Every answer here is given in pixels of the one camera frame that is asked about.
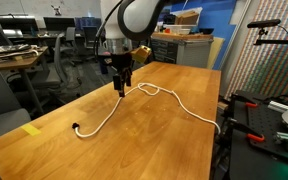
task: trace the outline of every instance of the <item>cardboard box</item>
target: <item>cardboard box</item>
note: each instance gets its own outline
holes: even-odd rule
[[[180,14],[175,19],[176,25],[192,25],[196,24],[199,14],[195,11],[188,11],[186,13]]]

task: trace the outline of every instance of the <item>pegboard wall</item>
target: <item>pegboard wall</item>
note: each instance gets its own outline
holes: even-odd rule
[[[268,19],[281,19],[280,25],[288,30],[288,0],[262,0],[254,21]],[[282,28],[266,30],[262,39],[288,40]],[[254,46],[257,35],[258,29],[249,30],[225,98],[238,89],[267,96],[288,94],[288,45]]]
[[[61,7],[61,17],[101,18],[100,0],[0,0],[0,14],[25,13],[35,17],[39,28],[45,28],[43,17],[55,17],[51,5]]]

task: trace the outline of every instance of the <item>white rope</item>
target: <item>white rope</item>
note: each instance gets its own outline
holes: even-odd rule
[[[143,86],[150,86],[150,87],[156,88],[156,92],[155,92],[155,93],[150,93],[150,92],[148,92],[146,89],[143,89],[143,88],[142,88]],[[176,97],[177,101],[180,103],[181,107],[182,107],[188,114],[190,114],[190,115],[192,115],[192,116],[194,116],[194,117],[196,117],[196,118],[199,118],[200,120],[202,120],[202,121],[204,121],[204,122],[211,123],[211,124],[215,125],[216,128],[217,128],[218,134],[221,133],[221,128],[220,128],[220,126],[219,126],[218,124],[216,124],[216,122],[214,122],[214,121],[212,121],[212,120],[209,120],[209,119],[205,119],[205,118],[203,118],[203,117],[201,117],[201,116],[199,116],[199,115],[197,115],[197,114],[192,113],[192,112],[189,111],[188,109],[186,109],[185,106],[183,105],[181,99],[178,97],[178,95],[177,95],[174,91],[170,91],[170,90],[167,90],[167,89],[158,87],[158,86],[156,86],[156,85],[154,85],[154,84],[151,84],[151,83],[139,83],[139,84],[137,85],[137,87],[131,89],[129,92],[127,92],[127,93],[125,94],[125,96],[128,95],[129,93],[131,93],[132,91],[134,91],[135,89],[139,89],[139,90],[145,92],[147,95],[150,95],[150,96],[155,96],[156,94],[158,94],[158,93],[160,92],[160,90],[165,91],[165,92],[170,93],[170,94],[173,94],[173,95]],[[111,113],[104,119],[104,121],[97,127],[97,129],[96,129],[95,131],[93,131],[93,132],[90,133],[90,134],[80,134],[79,131],[78,131],[78,130],[79,130],[79,127],[75,127],[74,129],[75,129],[76,135],[79,136],[79,137],[81,137],[81,138],[87,138],[87,137],[91,137],[91,136],[93,136],[94,134],[96,134],[96,133],[104,126],[104,124],[112,117],[112,115],[113,115],[114,112],[116,111],[118,105],[120,104],[121,100],[122,100],[122,98],[120,97],[120,98],[117,100],[117,102],[116,102],[116,104],[115,104],[115,107],[113,108],[113,110],[111,111]]]

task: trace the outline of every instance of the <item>wooden tabletop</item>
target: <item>wooden tabletop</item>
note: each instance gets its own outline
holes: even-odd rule
[[[220,72],[153,62],[132,83],[174,90],[187,109],[215,120]],[[170,94],[135,90],[98,134],[90,133],[112,111],[118,93],[110,83],[0,137],[2,179],[209,179],[215,127],[180,108]]]
[[[43,46],[39,49],[39,53],[36,57],[26,58],[22,60],[0,62],[0,70],[12,70],[12,69],[27,69],[35,66],[41,55],[43,55],[47,46]]]
[[[173,40],[208,40],[213,39],[211,34],[170,34],[170,33],[153,33],[152,38],[173,39]]]

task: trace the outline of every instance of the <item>camera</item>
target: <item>camera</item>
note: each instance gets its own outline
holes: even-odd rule
[[[264,27],[273,27],[281,23],[280,19],[271,19],[265,21],[254,21],[247,25],[247,28],[264,28]]]

